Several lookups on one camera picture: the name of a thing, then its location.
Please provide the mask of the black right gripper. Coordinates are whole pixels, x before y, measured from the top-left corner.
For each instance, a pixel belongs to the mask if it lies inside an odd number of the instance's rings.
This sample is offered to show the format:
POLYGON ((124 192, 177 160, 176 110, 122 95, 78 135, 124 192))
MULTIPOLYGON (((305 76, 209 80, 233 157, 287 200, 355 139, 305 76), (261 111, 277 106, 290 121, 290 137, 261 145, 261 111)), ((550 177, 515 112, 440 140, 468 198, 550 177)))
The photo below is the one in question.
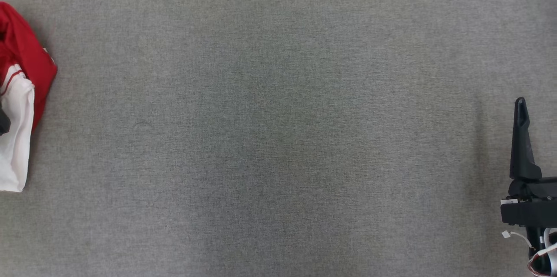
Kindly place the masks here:
POLYGON ((518 97, 514 105, 508 198, 519 202, 557 199, 557 177, 542 177, 535 164, 529 136, 530 117, 527 101, 518 97))

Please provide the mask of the red white basketball jersey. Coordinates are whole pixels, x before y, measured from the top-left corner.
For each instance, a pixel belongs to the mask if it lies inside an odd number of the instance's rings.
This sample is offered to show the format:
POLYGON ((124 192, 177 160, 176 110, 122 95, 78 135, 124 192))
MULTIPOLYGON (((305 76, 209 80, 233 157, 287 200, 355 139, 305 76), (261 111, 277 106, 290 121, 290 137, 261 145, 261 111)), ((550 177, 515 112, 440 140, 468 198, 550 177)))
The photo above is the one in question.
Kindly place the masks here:
POLYGON ((0 109, 11 121, 0 136, 0 191, 26 186, 30 137, 40 122, 57 66, 28 22, 0 2, 0 109))

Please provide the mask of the grey fabric sofa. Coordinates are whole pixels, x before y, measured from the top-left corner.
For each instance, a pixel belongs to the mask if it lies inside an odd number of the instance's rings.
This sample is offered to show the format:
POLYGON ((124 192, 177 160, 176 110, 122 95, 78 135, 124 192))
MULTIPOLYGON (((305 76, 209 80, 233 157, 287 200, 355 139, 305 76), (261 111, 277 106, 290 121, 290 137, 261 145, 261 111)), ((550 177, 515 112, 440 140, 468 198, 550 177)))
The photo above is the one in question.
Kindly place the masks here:
POLYGON ((532 277, 513 109, 557 175, 557 0, 0 0, 57 76, 0 277, 532 277))

